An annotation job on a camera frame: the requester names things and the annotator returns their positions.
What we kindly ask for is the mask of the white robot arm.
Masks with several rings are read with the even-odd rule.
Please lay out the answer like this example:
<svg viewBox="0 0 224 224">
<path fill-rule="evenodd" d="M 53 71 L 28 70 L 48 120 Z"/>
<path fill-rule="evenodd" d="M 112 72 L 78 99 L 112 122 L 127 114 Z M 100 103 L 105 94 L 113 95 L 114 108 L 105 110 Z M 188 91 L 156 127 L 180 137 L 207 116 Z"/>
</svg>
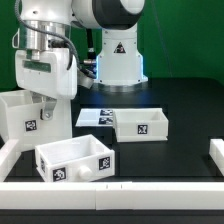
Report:
<svg viewBox="0 0 224 224">
<path fill-rule="evenodd" d="M 144 5 L 145 0 L 15 0 L 16 81 L 43 103 L 43 120 L 53 118 L 58 100 L 74 98 L 79 85 L 129 92 L 146 83 L 137 49 Z M 101 52 L 89 44 L 88 58 L 81 61 L 70 40 L 73 27 L 100 29 Z"/>
</svg>

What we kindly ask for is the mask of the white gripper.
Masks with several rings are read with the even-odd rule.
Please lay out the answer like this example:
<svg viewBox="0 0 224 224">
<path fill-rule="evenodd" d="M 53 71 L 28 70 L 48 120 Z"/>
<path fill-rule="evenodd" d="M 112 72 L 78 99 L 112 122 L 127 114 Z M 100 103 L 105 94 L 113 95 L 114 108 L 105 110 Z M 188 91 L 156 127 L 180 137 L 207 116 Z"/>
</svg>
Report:
<svg viewBox="0 0 224 224">
<path fill-rule="evenodd" d="M 53 118 L 56 99 L 73 99 L 77 93 L 77 63 L 68 49 L 43 51 L 38 60 L 30 59 L 25 50 L 17 50 L 15 70 L 19 87 L 45 95 L 42 120 Z"/>
</svg>

